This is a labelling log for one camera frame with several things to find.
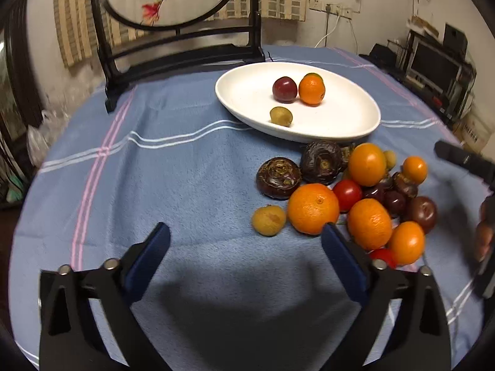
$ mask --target computer monitor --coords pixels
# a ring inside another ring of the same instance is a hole
[[[461,70],[461,64],[447,54],[423,41],[418,41],[407,72],[417,76],[422,83],[439,93],[449,95]]]

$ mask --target monitor screen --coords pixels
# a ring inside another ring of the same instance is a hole
[[[435,49],[418,43],[411,69],[447,93],[450,84],[456,79],[459,65],[447,59]]]

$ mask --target plate rim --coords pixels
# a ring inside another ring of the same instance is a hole
[[[255,122],[256,124],[261,124],[260,122],[255,121],[255,120],[253,120],[251,118],[246,118],[245,115],[241,114],[235,108],[233,108],[231,105],[229,105],[225,101],[225,99],[222,98],[221,94],[219,93],[218,85],[221,82],[221,80],[224,77],[226,77],[228,74],[230,74],[233,71],[240,70],[241,68],[245,68],[247,66],[266,66],[266,65],[273,65],[273,64],[279,64],[279,63],[280,64],[281,63],[283,63],[283,64],[290,64],[290,65],[294,65],[294,66],[309,66],[311,68],[317,68],[319,70],[327,71],[327,72],[331,73],[332,75],[336,75],[339,78],[342,78],[345,81],[354,84],[355,86],[357,86],[358,88],[360,88],[371,99],[371,101],[373,102],[373,104],[374,104],[374,106],[375,106],[375,108],[376,108],[376,110],[378,112],[378,120],[375,122],[375,124],[373,126],[371,126],[370,128],[368,128],[364,132],[361,132],[359,134],[354,134],[354,135],[340,135],[340,136],[328,136],[328,135],[320,135],[320,134],[308,134],[308,133],[305,133],[305,132],[294,131],[291,128],[280,126],[278,124],[272,124],[270,122],[267,122],[266,124],[263,124],[262,126],[267,126],[268,128],[272,128],[273,130],[276,130],[276,131],[281,131],[283,134],[287,134],[287,135],[297,135],[297,136],[306,137],[306,138],[310,138],[310,139],[340,139],[340,140],[342,140],[342,139],[359,139],[359,138],[361,138],[363,136],[367,136],[367,135],[371,134],[374,130],[376,130],[378,128],[378,126],[380,125],[380,122],[382,120],[382,112],[380,110],[380,107],[378,106],[378,103],[375,101],[375,99],[373,99],[373,97],[362,86],[358,85],[357,83],[355,83],[354,81],[350,80],[349,78],[346,78],[345,76],[342,76],[340,74],[334,73],[333,71],[326,70],[325,68],[320,68],[318,66],[311,66],[309,64],[303,64],[303,63],[291,63],[291,62],[286,62],[286,61],[277,61],[276,63],[274,63],[274,62],[263,62],[263,63],[246,64],[246,65],[243,65],[243,66],[236,66],[236,68],[232,68],[232,69],[226,71],[224,74],[222,74],[220,76],[219,79],[217,79],[217,81],[215,83],[215,93],[216,93],[216,96],[217,96],[218,100],[222,103],[222,105],[228,111],[230,111],[235,117],[239,118],[240,120],[242,120],[242,119],[245,118],[245,119],[249,120],[250,122]]]

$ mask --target blue gripper pad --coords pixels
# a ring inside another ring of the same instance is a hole
[[[361,306],[368,302],[369,281],[362,267],[348,248],[348,243],[334,224],[323,227],[321,246],[330,260],[347,295]]]
[[[169,247],[170,229],[166,224],[158,223],[144,242],[134,244],[124,254],[121,285],[128,304],[143,298]]]

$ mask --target beige striped curtain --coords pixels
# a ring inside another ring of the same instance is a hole
[[[261,16],[305,21],[307,1],[260,0]],[[147,34],[117,22],[103,8],[101,11],[105,34],[112,47],[134,41]],[[247,18],[248,15],[249,0],[230,0],[208,20]],[[69,68],[91,58],[97,48],[91,0],[54,0],[54,16],[64,65]]]

